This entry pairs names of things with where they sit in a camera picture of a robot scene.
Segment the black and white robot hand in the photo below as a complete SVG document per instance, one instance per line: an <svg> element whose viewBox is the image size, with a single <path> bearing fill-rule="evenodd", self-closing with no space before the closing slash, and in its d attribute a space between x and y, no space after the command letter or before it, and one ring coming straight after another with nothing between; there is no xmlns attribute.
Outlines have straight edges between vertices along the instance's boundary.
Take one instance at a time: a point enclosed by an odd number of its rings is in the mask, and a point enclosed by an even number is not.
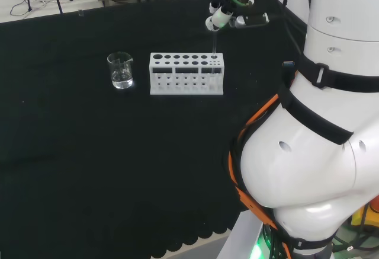
<svg viewBox="0 0 379 259"><path fill-rule="evenodd" d="M211 0L207 30L216 32L229 25L232 28L260 27L269 23L267 0Z"/></svg>

